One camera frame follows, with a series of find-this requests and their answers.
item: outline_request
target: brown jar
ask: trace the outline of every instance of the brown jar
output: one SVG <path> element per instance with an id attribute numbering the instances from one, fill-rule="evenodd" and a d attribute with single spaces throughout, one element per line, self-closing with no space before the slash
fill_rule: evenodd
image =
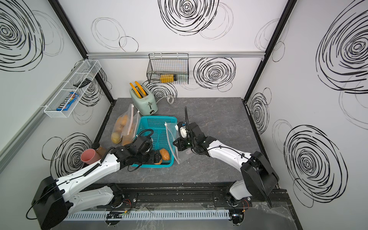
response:
<path id="1" fill-rule="evenodd" d="M 101 157 L 103 157 L 106 153 L 106 149 L 102 147 L 98 142 L 93 143 L 91 149 L 94 149 Z"/>

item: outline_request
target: pink plastic cup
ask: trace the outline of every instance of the pink plastic cup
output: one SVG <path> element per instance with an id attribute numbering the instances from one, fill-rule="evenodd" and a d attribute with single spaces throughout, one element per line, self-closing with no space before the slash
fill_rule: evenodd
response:
<path id="1" fill-rule="evenodd" d="M 100 155 L 94 149 L 86 149 L 81 155 L 81 160 L 87 164 L 93 164 L 100 159 Z"/>

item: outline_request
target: ziplock bag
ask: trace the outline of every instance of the ziplock bag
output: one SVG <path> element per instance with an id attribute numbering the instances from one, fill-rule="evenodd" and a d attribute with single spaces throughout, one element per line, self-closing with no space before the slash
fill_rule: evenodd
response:
<path id="1" fill-rule="evenodd" d="M 127 124 L 123 128 L 122 138 L 121 138 L 121 145 L 127 145 L 127 144 L 132 143 L 132 141 L 135 138 L 135 134 L 137 132 L 137 129 L 139 127 L 140 122 L 141 122 L 141 116 L 140 116 L 139 110 L 138 110 L 138 112 L 130 120 L 130 123 Z"/>
<path id="2" fill-rule="evenodd" d="M 178 148 L 173 145 L 173 142 L 179 137 L 179 133 L 175 128 L 176 125 L 177 123 L 165 123 L 166 136 L 167 136 L 167 141 L 169 143 L 170 150 L 173 153 L 173 156 L 176 162 L 180 164 L 188 160 L 191 156 L 194 155 L 194 153 L 191 151 L 191 149 L 186 149 L 184 151 L 178 151 Z"/>
<path id="3" fill-rule="evenodd" d="M 128 110 L 117 118 L 113 132 L 111 133 L 111 141 L 114 144 L 118 144 L 123 138 L 125 143 L 127 143 L 130 139 L 128 136 L 132 135 L 134 137 L 135 130 L 137 129 L 141 117 L 139 113 L 136 113 L 135 116 L 133 116 L 133 114 L 134 105 L 130 104 Z"/>

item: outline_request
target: teal plastic basket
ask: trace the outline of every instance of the teal plastic basket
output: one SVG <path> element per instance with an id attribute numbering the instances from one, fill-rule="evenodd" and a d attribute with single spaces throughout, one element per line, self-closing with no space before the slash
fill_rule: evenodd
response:
<path id="1" fill-rule="evenodd" d="M 167 117 L 167 116 L 143 116 L 141 117 L 141 122 L 139 124 L 139 128 L 137 129 L 137 133 L 145 129 L 152 129 L 154 133 L 152 134 L 153 139 L 153 150 L 166 149 L 170 153 L 170 160 L 163 160 L 161 164 L 143 164 L 141 168 L 166 168 L 170 167 L 174 163 L 174 156 L 170 150 L 169 144 L 167 142 L 166 136 L 166 123 L 178 123 L 176 117 Z"/>

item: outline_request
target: candy package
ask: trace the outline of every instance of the candy package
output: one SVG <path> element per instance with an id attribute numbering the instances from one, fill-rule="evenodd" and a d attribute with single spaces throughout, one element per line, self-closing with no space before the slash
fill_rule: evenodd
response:
<path id="1" fill-rule="evenodd" d="M 56 109 L 56 111 L 68 111 L 71 104 L 73 104 L 73 102 L 75 102 L 78 97 L 79 97 L 78 94 L 76 93 L 73 94 L 73 92 L 70 92 L 69 95 L 64 99 L 64 101 Z"/>

